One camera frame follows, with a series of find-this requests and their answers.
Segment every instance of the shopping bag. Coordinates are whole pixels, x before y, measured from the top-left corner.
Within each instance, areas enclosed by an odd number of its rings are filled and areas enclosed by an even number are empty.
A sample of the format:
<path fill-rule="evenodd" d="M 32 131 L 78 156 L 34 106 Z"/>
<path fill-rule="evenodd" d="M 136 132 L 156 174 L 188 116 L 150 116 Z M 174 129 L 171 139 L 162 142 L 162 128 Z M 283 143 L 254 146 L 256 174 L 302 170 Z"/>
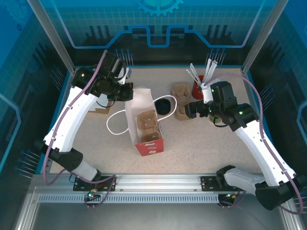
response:
<path fill-rule="evenodd" d="M 125 102 L 125 109 L 111 115 L 106 121 L 107 129 L 114 135 L 120 135 L 127 131 L 130 133 L 131 141 L 142 156 L 148 156 L 164 151 L 164 140 L 159 121 L 170 117 L 169 115 L 158 119 L 154 102 L 164 97 L 175 97 L 166 95 L 153 100 L 150 89 L 133 89 L 133 99 Z M 108 122 L 114 115 L 125 112 L 128 128 L 121 133 L 114 133 L 110 130 Z"/>

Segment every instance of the white straw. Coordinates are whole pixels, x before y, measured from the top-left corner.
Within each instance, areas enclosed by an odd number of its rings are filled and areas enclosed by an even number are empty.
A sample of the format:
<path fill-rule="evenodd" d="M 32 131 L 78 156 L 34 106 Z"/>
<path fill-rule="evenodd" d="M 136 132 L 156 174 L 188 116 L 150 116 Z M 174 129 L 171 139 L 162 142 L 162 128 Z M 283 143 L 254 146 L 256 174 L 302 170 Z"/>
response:
<path fill-rule="evenodd" d="M 195 77 L 194 77 L 194 75 L 192 75 L 191 73 L 190 73 L 190 71 L 188 70 L 188 69 L 186 69 L 186 71 L 189 73 L 189 75 L 194 79 L 194 81 L 196 81 L 196 83 L 197 83 L 197 85 L 200 85 L 201 84 L 201 82 L 199 81 L 199 79 L 196 79 Z"/>
<path fill-rule="evenodd" d="M 216 67 L 217 67 L 217 62 L 213 61 L 212 65 L 211 65 L 211 68 L 209 70 L 209 73 L 208 73 L 208 81 L 212 78 L 213 73 L 214 73 Z"/>
<path fill-rule="evenodd" d="M 207 75 L 208 75 L 208 72 L 209 72 L 210 63 L 211 63 L 211 59 L 208 59 L 208 63 L 207 63 L 207 67 L 206 67 L 206 72 L 205 72 L 205 76 L 202 79 L 202 83 L 205 83 L 207 81 Z"/>
<path fill-rule="evenodd" d="M 196 70 L 195 70 L 195 68 L 194 68 L 192 63 L 190 64 L 190 69 L 192 70 L 192 72 L 195 75 L 195 77 L 198 78 L 199 81 L 201 81 L 200 78 L 198 77 L 198 74 L 197 74 L 197 72 L 196 72 Z"/>

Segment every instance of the gear logo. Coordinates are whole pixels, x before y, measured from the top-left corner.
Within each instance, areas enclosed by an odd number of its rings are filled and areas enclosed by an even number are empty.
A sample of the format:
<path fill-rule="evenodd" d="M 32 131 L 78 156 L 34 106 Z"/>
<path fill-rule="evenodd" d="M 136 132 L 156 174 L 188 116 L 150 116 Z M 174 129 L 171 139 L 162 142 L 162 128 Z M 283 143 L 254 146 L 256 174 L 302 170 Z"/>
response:
<path fill-rule="evenodd" d="M 28 15 L 28 5 L 26 0 L 0 0 L 0 5 L 6 7 L 7 11 L 18 23 L 22 24 Z"/>
<path fill-rule="evenodd" d="M 168 13 L 173 13 L 173 9 L 179 9 L 181 3 L 183 0 L 136 0 L 139 10 L 149 13 L 150 16 L 157 15 L 157 17 L 160 17 L 161 14 L 166 16 Z"/>

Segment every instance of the metal base plate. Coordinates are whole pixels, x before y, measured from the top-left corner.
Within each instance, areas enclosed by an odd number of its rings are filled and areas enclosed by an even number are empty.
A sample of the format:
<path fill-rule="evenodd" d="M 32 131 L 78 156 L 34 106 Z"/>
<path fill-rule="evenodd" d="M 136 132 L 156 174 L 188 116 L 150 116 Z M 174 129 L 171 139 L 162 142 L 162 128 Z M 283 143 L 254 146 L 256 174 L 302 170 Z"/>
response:
<path fill-rule="evenodd" d="M 107 176 L 102 176 L 100 178 L 100 180 L 104 180 L 106 178 L 108 178 L 108 177 Z M 109 189 L 109 187 L 111 186 L 111 183 L 112 183 L 112 179 L 105 181 L 103 183 L 104 185 L 102 187 L 98 188 L 98 191 L 99 192 L 106 192 Z M 115 184 L 111 188 L 111 192 L 115 191 L 115 185 L 116 185 L 116 179 L 115 179 Z M 74 182 L 74 186 L 73 186 L 73 191 L 75 191 L 75 192 L 89 192 L 89 191 L 91 191 L 94 188 L 95 188 L 95 184 L 88 184 L 88 183 L 80 180 L 77 177 L 75 178 L 75 182 Z"/>
<path fill-rule="evenodd" d="M 201 190 L 203 192 L 236 192 L 238 191 L 238 188 L 227 186 L 221 189 L 215 176 L 201 176 Z"/>

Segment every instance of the cardboard cup holder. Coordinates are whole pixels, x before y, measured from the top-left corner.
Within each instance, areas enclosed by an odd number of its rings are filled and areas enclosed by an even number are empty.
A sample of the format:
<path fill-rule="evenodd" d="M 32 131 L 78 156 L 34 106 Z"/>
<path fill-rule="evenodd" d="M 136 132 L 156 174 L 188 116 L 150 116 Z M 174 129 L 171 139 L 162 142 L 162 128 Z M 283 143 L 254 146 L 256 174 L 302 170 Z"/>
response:
<path fill-rule="evenodd" d="M 154 110 L 141 113 L 137 119 L 138 128 L 142 131 L 141 142 L 154 141 L 162 138 L 157 130 L 158 118 Z"/>

